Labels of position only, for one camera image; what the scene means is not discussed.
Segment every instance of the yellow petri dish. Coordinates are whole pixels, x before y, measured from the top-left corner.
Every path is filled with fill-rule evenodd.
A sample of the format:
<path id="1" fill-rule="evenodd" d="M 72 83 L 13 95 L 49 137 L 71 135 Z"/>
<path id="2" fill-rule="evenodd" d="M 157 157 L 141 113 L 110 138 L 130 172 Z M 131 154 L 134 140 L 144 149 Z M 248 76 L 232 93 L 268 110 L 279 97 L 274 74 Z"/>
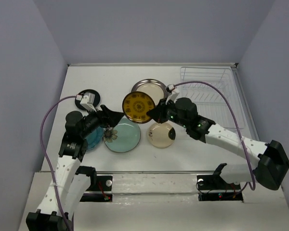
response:
<path id="1" fill-rule="evenodd" d="M 155 108 L 153 99 L 144 92 L 133 91 L 125 96 L 122 109 L 125 116 L 132 122 L 144 124 L 151 120 L 147 112 Z"/>

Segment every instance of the blue petri dish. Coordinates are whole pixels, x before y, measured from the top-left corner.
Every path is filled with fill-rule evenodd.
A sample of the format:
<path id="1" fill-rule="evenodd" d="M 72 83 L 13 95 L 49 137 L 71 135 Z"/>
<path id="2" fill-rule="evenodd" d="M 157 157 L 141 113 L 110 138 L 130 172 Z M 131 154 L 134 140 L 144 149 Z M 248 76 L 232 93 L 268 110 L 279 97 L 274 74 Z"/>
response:
<path id="1" fill-rule="evenodd" d="M 104 129 L 102 129 L 101 127 L 98 127 L 90 135 L 87 136 L 87 138 L 86 138 L 86 140 L 88 142 L 87 151 L 94 149 L 98 145 L 98 143 L 103 138 L 103 133 L 104 133 Z"/>

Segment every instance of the metal plate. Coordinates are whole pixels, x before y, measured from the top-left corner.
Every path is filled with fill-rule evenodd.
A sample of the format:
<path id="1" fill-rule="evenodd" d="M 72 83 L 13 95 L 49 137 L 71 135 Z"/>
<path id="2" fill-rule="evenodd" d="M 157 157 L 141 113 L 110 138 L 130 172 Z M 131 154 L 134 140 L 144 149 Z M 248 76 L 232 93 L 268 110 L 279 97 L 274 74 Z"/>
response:
<path id="1" fill-rule="evenodd" d="M 166 91 L 166 85 L 163 84 L 161 81 L 158 81 L 158 80 L 156 80 L 156 79 L 151 79 L 151 78 L 143 79 L 143 80 L 137 82 L 137 83 L 133 86 L 133 88 L 131 89 L 131 92 L 133 92 L 133 91 L 142 91 L 142 90 L 139 90 L 139 88 L 140 88 L 141 86 L 143 86 L 143 85 L 146 85 L 146 84 L 154 84 L 154 85 L 160 87 L 160 88 L 162 89 L 162 91 L 163 91 L 163 94 L 164 94 L 164 97 L 163 97 L 163 98 L 167 98 L 167 97 L 168 97 L 168 92 Z"/>

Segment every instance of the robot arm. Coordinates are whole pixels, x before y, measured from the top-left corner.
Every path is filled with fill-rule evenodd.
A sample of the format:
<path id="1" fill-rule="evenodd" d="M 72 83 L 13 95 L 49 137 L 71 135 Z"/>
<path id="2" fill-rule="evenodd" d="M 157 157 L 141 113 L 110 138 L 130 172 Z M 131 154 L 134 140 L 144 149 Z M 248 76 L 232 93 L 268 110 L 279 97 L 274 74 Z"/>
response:
<path id="1" fill-rule="evenodd" d="M 73 111 L 66 116 L 66 132 L 55 168 L 56 183 L 50 183 L 36 212 L 28 214 L 26 223 L 30 231 L 66 231 L 64 219 L 71 226 L 80 198 L 91 184 L 96 183 L 95 168 L 80 166 L 88 146 L 86 137 L 98 127 L 115 127 L 124 114 L 113 112 L 105 105 L 101 105 L 102 110 L 96 110 L 92 103 L 92 97 L 84 95 L 80 104 L 89 114 L 83 116 L 81 112 Z M 64 214 L 59 209 L 55 186 Z"/>
<path id="2" fill-rule="evenodd" d="M 147 112 L 148 116 L 158 123 L 169 120 L 184 127 L 191 138 L 216 145 L 245 158 L 242 141 L 237 134 L 199 115 L 197 106 L 189 98 L 179 98 L 174 103 L 179 92 L 173 86 L 168 87 L 168 90 L 171 93 L 170 96 L 167 99 L 161 99 L 156 108 Z M 271 141 L 268 144 L 245 137 L 242 139 L 246 145 L 256 180 L 268 189 L 278 190 L 289 169 L 289 160 L 282 145 L 277 141 Z M 219 180 L 227 183 L 250 181 L 247 165 L 220 164 L 212 177 L 218 177 Z"/>

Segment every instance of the white platform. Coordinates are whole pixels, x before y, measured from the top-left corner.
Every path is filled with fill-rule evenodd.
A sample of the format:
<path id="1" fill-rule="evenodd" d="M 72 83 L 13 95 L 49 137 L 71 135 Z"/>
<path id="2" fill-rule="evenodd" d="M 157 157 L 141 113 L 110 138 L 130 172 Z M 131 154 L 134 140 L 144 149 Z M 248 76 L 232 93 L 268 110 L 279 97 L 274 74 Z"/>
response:
<path id="1" fill-rule="evenodd" d="M 122 100 L 139 80 L 154 78 L 165 85 L 180 82 L 181 66 L 70 66 L 62 90 L 61 98 L 76 95 L 84 89 L 94 89 L 101 95 L 101 104 L 109 109 L 122 111 Z M 65 116 L 77 110 L 73 99 L 59 104 L 50 140 L 47 147 L 53 165 L 56 165 L 58 152 L 65 131 Z M 245 128 L 242 134 L 251 136 L 243 115 Z M 146 131 L 154 123 L 140 125 L 142 138 L 139 145 L 130 152 L 118 154 L 111 152 L 104 143 L 85 154 L 82 165 L 92 166 L 99 172 L 128 171 L 213 171 L 220 163 L 243 164 L 246 160 L 218 147 L 186 139 L 178 132 L 174 144 L 166 149 L 152 146 L 146 138 Z M 43 162 L 42 171 L 49 171 Z"/>
<path id="2" fill-rule="evenodd" d="M 281 189 L 271 191 L 257 185 L 252 192 L 247 188 L 244 203 L 199 202 L 196 175 L 113 177 L 114 202 L 80 203 L 75 231 L 289 231 L 289 209 Z M 27 214 L 36 211 L 50 181 L 49 172 L 35 174 L 19 231 L 28 231 Z M 143 195 L 129 194 L 134 192 Z"/>

